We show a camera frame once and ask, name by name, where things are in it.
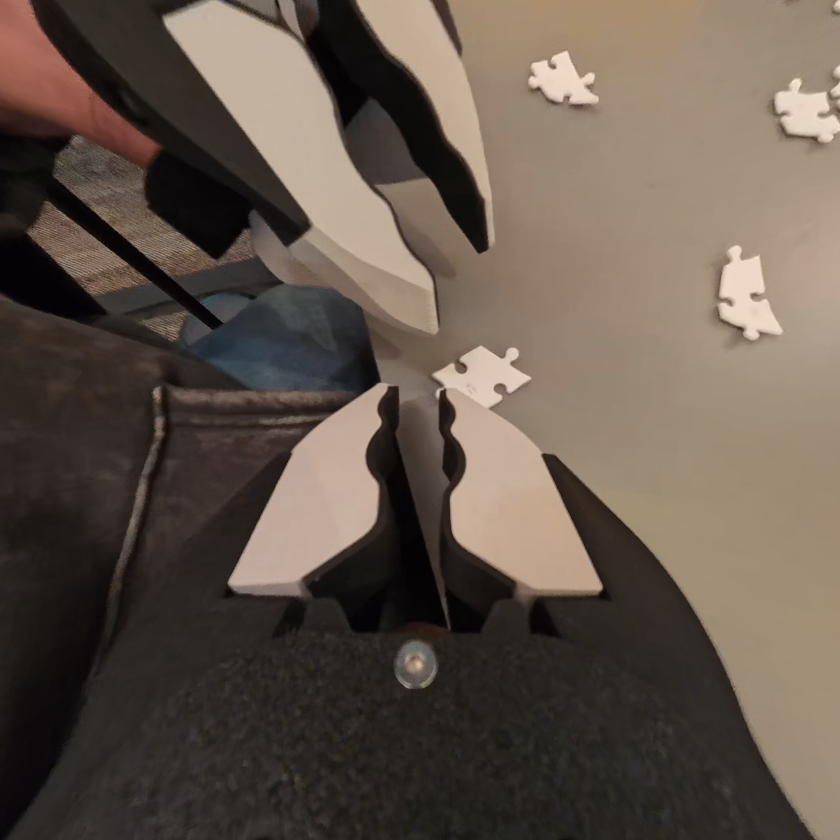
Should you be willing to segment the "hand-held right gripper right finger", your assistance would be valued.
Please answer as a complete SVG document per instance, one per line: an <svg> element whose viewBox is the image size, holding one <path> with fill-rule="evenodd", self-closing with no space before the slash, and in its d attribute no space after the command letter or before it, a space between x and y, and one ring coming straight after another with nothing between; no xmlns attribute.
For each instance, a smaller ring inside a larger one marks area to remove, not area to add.
<svg viewBox="0 0 840 840"><path fill-rule="evenodd" d="M503 417L443 390L440 561L462 602L587 597L603 583L541 449Z"/></svg>

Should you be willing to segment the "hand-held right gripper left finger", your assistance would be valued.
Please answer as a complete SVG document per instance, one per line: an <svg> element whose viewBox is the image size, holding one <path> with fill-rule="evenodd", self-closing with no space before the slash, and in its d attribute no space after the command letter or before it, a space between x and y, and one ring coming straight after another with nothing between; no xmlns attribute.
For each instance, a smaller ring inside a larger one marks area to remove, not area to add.
<svg viewBox="0 0 840 840"><path fill-rule="evenodd" d="M377 592L398 548L388 483L398 389L378 384L294 449L227 580L237 595L339 599Z"/></svg>

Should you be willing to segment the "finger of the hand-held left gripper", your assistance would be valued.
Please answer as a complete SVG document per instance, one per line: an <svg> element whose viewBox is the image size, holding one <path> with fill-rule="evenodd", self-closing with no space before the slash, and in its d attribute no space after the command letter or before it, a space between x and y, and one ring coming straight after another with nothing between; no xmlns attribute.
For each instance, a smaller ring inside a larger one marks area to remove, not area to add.
<svg viewBox="0 0 840 840"><path fill-rule="evenodd" d="M193 3L164 26L306 216L290 255L378 319L435 335L434 278L352 162L332 93L300 39L229 2Z"/></svg>
<svg viewBox="0 0 840 840"><path fill-rule="evenodd" d="M318 2L318 29L392 119L473 249L495 242L487 157L451 17L429 1Z"/></svg>

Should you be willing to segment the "white puzzle piece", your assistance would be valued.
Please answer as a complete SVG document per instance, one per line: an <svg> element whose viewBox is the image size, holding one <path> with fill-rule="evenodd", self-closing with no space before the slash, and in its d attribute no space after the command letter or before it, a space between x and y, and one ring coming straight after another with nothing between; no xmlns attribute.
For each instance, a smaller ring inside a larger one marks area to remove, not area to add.
<svg viewBox="0 0 840 840"><path fill-rule="evenodd" d="M497 355L479 346L433 372L430 378L439 385L439 391L457 391L490 409L532 380L516 367L518 358L517 348L510 347L503 355Z"/></svg>
<svg viewBox="0 0 840 840"><path fill-rule="evenodd" d="M763 335L782 335L783 329L764 297L761 257L744 258L742 248L737 245L728 249L727 257L718 287L719 319L738 329L748 341L759 340Z"/></svg>
<svg viewBox="0 0 840 840"><path fill-rule="evenodd" d="M802 79L773 95L773 110L785 134L828 144L839 133L839 66L833 69L834 85L828 91L806 92Z"/></svg>
<svg viewBox="0 0 840 840"><path fill-rule="evenodd" d="M594 83L595 73L589 71L581 76L568 51L533 62L528 77L528 87L540 91L549 102L568 102L575 107L599 103L600 97L592 91Z"/></svg>

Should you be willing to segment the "person's left hand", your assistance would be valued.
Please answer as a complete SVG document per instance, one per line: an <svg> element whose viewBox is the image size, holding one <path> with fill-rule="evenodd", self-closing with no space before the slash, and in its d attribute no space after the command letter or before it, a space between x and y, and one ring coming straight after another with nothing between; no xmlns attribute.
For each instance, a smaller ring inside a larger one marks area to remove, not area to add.
<svg viewBox="0 0 840 840"><path fill-rule="evenodd" d="M2 21L1 126L31 138L80 136L143 168L161 152L89 87L32 20Z"/></svg>

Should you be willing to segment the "blue plastic bag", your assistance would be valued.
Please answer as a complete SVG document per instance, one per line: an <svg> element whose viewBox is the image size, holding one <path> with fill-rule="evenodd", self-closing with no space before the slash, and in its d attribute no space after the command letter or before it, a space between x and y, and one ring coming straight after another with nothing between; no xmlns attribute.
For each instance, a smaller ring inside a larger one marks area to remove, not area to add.
<svg viewBox="0 0 840 840"><path fill-rule="evenodd" d="M380 381L364 311L337 291L278 285L257 297L203 299L222 325L193 315L179 341L197 358L257 392L351 392Z"/></svg>

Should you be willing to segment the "person's dark clothing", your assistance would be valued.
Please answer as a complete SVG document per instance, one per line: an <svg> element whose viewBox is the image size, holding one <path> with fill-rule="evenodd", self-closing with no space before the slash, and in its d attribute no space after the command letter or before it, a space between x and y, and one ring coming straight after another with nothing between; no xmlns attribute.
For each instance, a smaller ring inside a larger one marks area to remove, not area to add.
<svg viewBox="0 0 840 840"><path fill-rule="evenodd" d="M2 301L3 835L69 736L132 567L160 574L351 399L249 391L141 326Z"/></svg>

